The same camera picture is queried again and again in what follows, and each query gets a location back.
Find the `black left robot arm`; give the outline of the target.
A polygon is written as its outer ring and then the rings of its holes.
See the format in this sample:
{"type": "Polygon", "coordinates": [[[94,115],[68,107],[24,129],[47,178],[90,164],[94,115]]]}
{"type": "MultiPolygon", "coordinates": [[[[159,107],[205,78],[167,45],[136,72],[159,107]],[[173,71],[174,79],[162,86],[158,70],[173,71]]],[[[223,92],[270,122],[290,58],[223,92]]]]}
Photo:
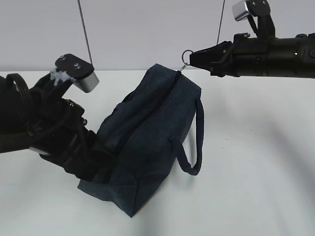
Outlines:
{"type": "Polygon", "coordinates": [[[54,85],[50,75],[29,88],[17,73],[0,79],[0,151],[32,150],[67,173],[104,182],[114,156],[86,128],[84,109],[63,95],[71,82],[54,85]]]}

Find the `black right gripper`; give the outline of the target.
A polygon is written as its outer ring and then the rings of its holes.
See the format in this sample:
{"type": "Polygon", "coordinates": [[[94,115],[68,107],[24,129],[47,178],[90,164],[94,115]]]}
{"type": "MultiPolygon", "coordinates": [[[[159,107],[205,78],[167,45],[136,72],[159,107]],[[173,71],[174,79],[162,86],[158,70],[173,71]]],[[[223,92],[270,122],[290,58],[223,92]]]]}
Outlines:
{"type": "Polygon", "coordinates": [[[211,76],[268,76],[276,75],[269,61],[272,44],[270,37],[248,38],[245,34],[234,35],[234,41],[223,41],[213,47],[193,52],[189,56],[190,65],[209,71],[211,76]]]}

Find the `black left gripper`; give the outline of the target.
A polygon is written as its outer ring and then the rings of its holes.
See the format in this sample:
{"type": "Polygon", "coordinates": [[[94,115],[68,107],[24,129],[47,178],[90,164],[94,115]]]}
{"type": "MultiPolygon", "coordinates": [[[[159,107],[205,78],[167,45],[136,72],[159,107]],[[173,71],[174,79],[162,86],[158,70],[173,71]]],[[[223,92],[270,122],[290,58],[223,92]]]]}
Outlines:
{"type": "Polygon", "coordinates": [[[84,109],[63,98],[71,85],[46,75],[28,88],[19,74],[7,75],[7,151],[31,149],[79,179],[108,182],[116,157],[85,128],[84,109]]]}

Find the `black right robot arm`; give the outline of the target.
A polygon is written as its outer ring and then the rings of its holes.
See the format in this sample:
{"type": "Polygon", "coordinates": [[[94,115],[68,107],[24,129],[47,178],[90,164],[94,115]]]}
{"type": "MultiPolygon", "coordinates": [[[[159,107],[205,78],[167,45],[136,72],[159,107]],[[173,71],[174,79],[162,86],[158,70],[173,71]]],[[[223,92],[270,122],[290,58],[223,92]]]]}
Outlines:
{"type": "Polygon", "coordinates": [[[250,38],[247,33],[234,36],[211,48],[189,56],[192,67],[224,77],[315,77],[315,37],[301,34],[295,38],[250,38]]]}

